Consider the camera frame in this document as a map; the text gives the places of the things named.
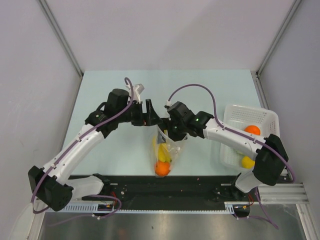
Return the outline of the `clear zip top bag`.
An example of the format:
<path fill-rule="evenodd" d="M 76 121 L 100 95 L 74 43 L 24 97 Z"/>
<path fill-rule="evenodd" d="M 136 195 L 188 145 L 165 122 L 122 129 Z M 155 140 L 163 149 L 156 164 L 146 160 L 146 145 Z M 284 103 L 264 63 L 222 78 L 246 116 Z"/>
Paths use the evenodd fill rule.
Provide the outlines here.
<path fill-rule="evenodd" d="M 182 140 L 173 141 L 166 129 L 161 130 L 158 126 L 156 127 L 151 138 L 150 158 L 157 177 L 163 178 L 170 174 L 180 158 L 187 139 L 188 137 L 184 136 Z"/>

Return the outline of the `yellow fake banana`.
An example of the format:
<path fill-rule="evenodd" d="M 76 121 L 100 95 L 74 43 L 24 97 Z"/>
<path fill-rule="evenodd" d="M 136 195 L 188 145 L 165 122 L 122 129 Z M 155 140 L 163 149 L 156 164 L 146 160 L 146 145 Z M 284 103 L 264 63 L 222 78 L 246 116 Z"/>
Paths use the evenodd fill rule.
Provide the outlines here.
<path fill-rule="evenodd" d="M 152 138 L 153 153 L 158 161 L 161 162 L 172 162 L 172 158 L 166 143 L 157 144 L 156 137 Z"/>

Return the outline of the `yellow fake bell pepper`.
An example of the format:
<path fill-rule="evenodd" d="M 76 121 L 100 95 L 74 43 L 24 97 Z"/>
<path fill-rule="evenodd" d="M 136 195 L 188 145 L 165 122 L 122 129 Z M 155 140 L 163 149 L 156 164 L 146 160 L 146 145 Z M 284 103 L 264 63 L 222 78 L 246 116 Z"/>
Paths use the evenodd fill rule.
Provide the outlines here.
<path fill-rule="evenodd" d="M 255 161 L 248 156 L 244 156 L 241 160 L 241 166 L 245 169 L 251 169 L 255 166 Z"/>

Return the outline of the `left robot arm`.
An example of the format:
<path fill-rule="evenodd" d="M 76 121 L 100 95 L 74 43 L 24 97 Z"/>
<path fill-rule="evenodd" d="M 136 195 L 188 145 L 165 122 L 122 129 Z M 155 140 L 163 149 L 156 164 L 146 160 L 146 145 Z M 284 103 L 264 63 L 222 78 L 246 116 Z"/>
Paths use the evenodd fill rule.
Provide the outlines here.
<path fill-rule="evenodd" d="M 151 100 L 147 99 L 145 103 L 141 101 L 143 90 L 142 84 L 127 89 L 113 89 L 107 101 L 102 102 L 85 119 L 81 130 L 67 147 L 43 167 L 33 166 L 28 171 L 31 199 L 41 200 L 55 212 L 74 199 L 87 196 L 107 199 L 111 193 L 107 178 L 98 173 L 78 179 L 70 179 L 70 176 L 85 156 L 119 124 L 148 127 L 161 123 Z M 146 105 L 146 112 L 143 112 L 143 104 Z"/>

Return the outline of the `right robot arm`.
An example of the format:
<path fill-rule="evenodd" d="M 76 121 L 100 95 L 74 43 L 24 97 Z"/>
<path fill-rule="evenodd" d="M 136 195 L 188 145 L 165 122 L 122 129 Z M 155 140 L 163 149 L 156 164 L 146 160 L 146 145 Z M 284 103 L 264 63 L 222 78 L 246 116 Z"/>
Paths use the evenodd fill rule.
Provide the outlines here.
<path fill-rule="evenodd" d="M 253 168 L 240 173 L 230 188 L 231 196 L 237 201 L 242 201 L 252 189 L 262 184 L 274 186 L 288 167 L 288 155 L 277 135 L 249 134 L 221 123 L 210 113 L 199 111 L 195 114 L 180 101 L 167 102 L 164 107 L 168 117 L 163 118 L 162 123 L 173 141 L 186 136 L 217 141 L 254 161 Z"/>

